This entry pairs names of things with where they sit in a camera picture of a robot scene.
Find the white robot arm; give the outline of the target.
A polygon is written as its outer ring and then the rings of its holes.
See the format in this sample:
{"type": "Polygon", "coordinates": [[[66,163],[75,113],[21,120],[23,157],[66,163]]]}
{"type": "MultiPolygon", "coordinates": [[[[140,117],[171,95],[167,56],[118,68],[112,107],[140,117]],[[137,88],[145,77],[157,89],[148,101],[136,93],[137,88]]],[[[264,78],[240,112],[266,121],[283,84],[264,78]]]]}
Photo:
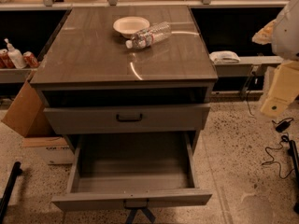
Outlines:
{"type": "Polygon", "coordinates": [[[274,70],[260,109],[264,115],[274,118],[299,95],[299,0],[290,0],[252,41],[261,45],[270,43],[273,53],[283,59],[274,70]]]}

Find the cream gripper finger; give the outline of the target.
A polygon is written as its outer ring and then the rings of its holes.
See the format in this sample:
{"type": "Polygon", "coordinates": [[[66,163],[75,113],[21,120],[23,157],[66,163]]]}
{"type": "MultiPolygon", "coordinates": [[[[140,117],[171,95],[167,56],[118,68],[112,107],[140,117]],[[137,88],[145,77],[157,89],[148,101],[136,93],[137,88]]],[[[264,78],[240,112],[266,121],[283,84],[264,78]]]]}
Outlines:
{"type": "Polygon", "coordinates": [[[253,37],[252,41],[256,44],[260,45],[266,45],[270,44],[272,42],[272,34],[273,34],[273,28],[276,21],[272,20],[268,22],[265,27],[263,27],[261,30],[259,30],[253,37]]]}

